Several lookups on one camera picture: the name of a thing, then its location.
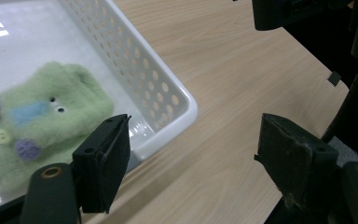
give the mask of plush toy head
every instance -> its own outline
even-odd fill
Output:
[[[0,144],[34,160],[46,147],[91,133],[112,113],[112,100],[86,68],[47,63],[0,93]]]

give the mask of yellow button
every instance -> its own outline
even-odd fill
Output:
[[[10,134],[5,129],[0,129],[0,145],[8,144],[10,141]]]

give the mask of perforated basket side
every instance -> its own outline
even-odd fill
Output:
[[[147,159],[194,122],[196,101],[112,1],[63,3],[155,132],[134,149]]]

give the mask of plush toy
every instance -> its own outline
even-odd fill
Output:
[[[113,101],[85,67],[45,64],[0,93],[0,184],[24,182],[42,165],[71,160],[112,114]]]

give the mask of wood grain surface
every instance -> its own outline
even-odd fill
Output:
[[[254,161],[262,113],[321,137],[348,88],[283,28],[257,31],[250,0],[115,3],[199,106],[196,122],[127,174],[85,223],[264,223],[280,192]]]

